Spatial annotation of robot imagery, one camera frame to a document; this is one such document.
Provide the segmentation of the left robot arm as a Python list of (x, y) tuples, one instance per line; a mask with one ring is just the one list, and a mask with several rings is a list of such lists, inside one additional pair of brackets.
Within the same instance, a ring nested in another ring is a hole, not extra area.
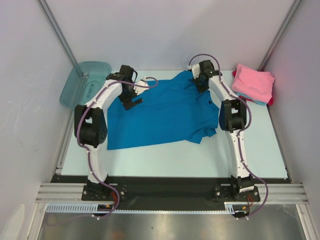
[(104, 184), (108, 172), (102, 160), (102, 152), (107, 147), (108, 108), (115, 100), (120, 101), (124, 110), (130, 110), (143, 102), (138, 96), (138, 85), (133, 75), (138, 73), (129, 65), (122, 65), (120, 70), (109, 74), (102, 88), (87, 103), (78, 104), (74, 109), (74, 135), (77, 143), (85, 149), (88, 161), (88, 181), (96, 184), (93, 194), (100, 200), (110, 196), (111, 188)]

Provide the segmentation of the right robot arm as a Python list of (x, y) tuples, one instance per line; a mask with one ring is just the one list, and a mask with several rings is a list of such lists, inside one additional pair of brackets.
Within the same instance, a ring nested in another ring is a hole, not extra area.
[(223, 80), (219, 69), (210, 60), (191, 65), (193, 82), (201, 93), (211, 90), (221, 102), (219, 126), (226, 134), (232, 159), (231, 196), (242, 201), (254, 189), (253, 176), (247, 170), (244, 130), (247, 124), (246, 102), (236, 96)]

